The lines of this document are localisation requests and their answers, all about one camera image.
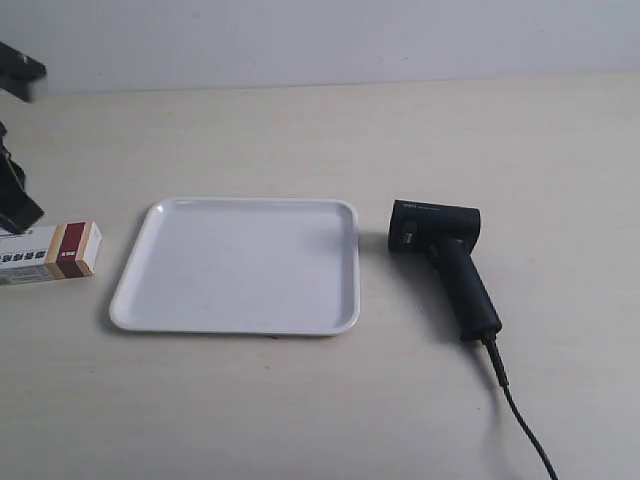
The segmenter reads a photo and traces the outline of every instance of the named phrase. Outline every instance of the white wall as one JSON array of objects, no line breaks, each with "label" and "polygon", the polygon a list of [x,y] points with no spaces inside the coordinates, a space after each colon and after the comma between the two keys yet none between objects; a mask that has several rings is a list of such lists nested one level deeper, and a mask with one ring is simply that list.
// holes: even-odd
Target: white wall
[{"label": "white wall", "polygon": [[637,0],[0,0],[53,91],[640,71]]}]

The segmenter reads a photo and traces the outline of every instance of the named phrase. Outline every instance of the square plate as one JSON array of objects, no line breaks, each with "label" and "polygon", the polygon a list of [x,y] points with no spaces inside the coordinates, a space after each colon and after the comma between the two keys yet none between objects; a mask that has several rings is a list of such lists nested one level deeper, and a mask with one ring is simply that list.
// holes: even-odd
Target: square plate
[{"label": "square plate", "polygon": [[336,335],[359,311],[349,204],[189,197],[149,210],[109,310],[125,330],[266,335]]}]

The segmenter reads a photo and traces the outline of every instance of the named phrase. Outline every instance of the cardboard box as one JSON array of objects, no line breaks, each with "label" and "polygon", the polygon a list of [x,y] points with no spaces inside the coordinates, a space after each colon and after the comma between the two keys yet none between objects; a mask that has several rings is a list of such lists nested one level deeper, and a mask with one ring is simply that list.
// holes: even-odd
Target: cardboard box
[{"label": "cardboard box", "polygon": [[89,277],[101,240],[94,222],[34,227],[21,235],[0,230],[0,284]]}]

